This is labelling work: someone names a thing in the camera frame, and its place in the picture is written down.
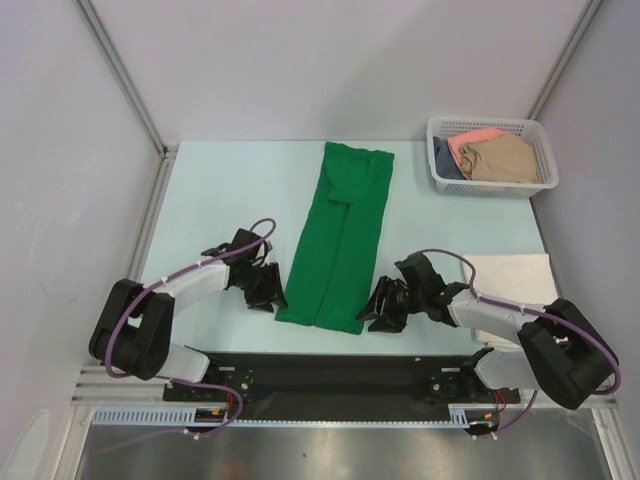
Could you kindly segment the green t shirt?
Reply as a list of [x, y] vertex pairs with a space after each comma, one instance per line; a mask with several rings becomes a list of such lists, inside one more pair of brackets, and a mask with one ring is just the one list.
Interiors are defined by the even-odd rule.
[[369, 300], [395, 155], [327, 142], [275, 319], [352, 335]]

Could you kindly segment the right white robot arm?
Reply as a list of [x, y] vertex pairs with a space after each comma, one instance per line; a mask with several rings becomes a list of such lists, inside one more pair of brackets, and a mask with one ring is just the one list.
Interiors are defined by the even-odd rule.
[[399, 333], [410, 315], [493, 334], [517, 345], [514, 351], [485, 348], [461, 376], [463, 393], [484, 401], [501, 388], [541, 390], [556, 404], [575, 410], [590, 396], [609, 395], [621, 384], [617, 356], [581, 311], [558, 298], [549, 305], [516, 305], [439, 275], [379, 279], [358, 319], [373, 331]]

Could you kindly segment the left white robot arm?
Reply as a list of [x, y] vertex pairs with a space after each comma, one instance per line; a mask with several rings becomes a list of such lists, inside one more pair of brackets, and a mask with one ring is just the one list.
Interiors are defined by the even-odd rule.
[[201, 258], [149, 286], [130, 279], [116, 282], [90, 338], [89, 354], [114, 378], [185, 380], [197, 398], [210, 399], [220, 390], [220, 374], [209, 368], [207, 355], [173, 343], [172, 328], [182, 310], [230, 288], [243, 292], [251, 310], [272, 313], [286, 305], [276, 262]]

